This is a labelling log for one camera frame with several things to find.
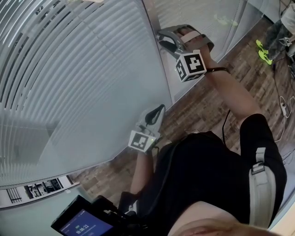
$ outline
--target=sticker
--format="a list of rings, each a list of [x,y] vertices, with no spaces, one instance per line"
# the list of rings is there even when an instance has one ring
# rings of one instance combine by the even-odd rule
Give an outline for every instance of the sticker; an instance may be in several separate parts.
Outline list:
[[[177,65],[176,65],[176,69],[178,71],[180,80],[182,81],[185,77],[186,77],[186,72],[183,66],[183,63],[181,62],[181,60],[178,61]]]
[[[200,55],[198,54],[188,55],[188,56],[184,56],[184,59],[185,59],[186,65],[188,66],[188,70],[190,74],[205,70],[205,67],[202,64]]]
[[[144,150],[147,142],[148,142],[148,136],[145,136],[145,135],[139,134],[139,133],[135,133],[130,146],[138,148],[140,150]]]

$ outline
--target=parquet floor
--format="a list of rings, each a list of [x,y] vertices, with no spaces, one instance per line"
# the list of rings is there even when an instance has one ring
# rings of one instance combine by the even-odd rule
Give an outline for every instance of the parquet floor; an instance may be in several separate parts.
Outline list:
[[[278,94],[274,83],[274,73],[269,65],[258,57],[256,39],[262,39],[271,23],[263,18],[239,42],[237,46],[221,61],[229,68],[232,75],[240,81],[257,100],[264,111],[268,124],[277,140],[283,131],[283,116],[278,102]],[[290,80],[291,75],[286,60],[277,63],[276,81],[278,91],[286,100],[294,94]],[[193,130],[200,132],[212,130],[222,136],[222,124],[228,108],[219,98],[217,92],[203,79],[195,85],[177,104],[170,109],[161,128],[162,147],[167,140],[178,139]],[[294,114],[285,122],[285,131],[278,143],[280,150],[286,143],[292,143],[295,136]],[[226,144],[235,152],[240,151],[239,129],[235,118],[230,115],[225,126]],[[130,189],[132,175],[136,163],[136,153],[125,150],[114,160],[72,174],[73,181],[80,182],[91,197],[104,195],[114,203],[118,203],[122,191]]]

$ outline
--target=hand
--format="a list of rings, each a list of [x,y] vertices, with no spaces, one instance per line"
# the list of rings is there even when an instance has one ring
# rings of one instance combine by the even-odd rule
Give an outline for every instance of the hand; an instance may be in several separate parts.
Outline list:
[[[177,31],[174,31],[174,33],[181,38],[182,36],[188,34],[191,31],[193,31],[191,28],[184,27],[184,28],[181,28]],[[188,51],[194,51],[194,50],[198,49],[198,48],[196,48],[196,43],[198,41],[202,41],[202,40],[203,40],[203,37],[202,37],[202,35],[200,35],[200,36],[197,36],[196,38],[193,38],[192,40],[188,41],[184,45]],[[216,62],[213,61],[210,56],[210,51],[209,51],[208,45],[204,45],[203,47],[201,47],[200,52],[201,52],[202,58],[204,60],[205,67],[206,68],[215,67],[213,65],[215,65]]]

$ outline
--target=power strip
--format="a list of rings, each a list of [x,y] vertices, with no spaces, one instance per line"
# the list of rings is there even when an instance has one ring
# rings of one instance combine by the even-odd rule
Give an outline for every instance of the power strip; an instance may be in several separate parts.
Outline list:
[[[286,106],[287,105],[285,102],[281,102],[281,110],[282,110],[283,116],[287,118]]]

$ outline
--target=shoe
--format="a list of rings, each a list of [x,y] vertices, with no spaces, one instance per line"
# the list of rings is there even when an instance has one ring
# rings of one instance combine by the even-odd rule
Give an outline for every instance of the shoe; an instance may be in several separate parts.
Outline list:
[[[260,42],[259,40],[256,40],[256,44],[257,44],[257,46],[261,49],[261,51],[262,51],[263,53],[268,54],[268,50],[265,50],[265,49],[263,48],[262,42]]]
[[[263,51],[258,52],[259,56],[261,59],[263,59],[264,61],[266,61],[267,64],[271,65],[272,64],[272,60],[269,60],[267,55],[265,53],[263,53]]]

